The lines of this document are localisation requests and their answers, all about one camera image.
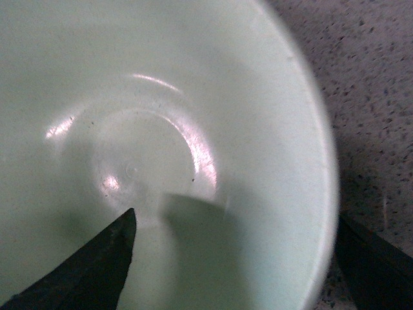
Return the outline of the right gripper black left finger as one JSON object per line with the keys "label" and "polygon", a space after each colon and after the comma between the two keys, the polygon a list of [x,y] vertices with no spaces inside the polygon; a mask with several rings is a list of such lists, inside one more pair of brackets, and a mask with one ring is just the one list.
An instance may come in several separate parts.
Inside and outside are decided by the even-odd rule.
{"label": "right gripper black left finger", "polygon": [[135,237],[136,214],[130,208],[1,309],[116,309]]}

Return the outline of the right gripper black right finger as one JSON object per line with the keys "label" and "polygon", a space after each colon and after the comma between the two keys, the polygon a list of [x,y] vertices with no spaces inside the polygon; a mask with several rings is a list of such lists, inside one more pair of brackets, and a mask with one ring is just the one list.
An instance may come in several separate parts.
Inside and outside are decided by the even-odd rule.
{"label": "right gripper black right finger", "polygon": [[412,309],[412,257],[347,215],[335,254],[358,309]]}

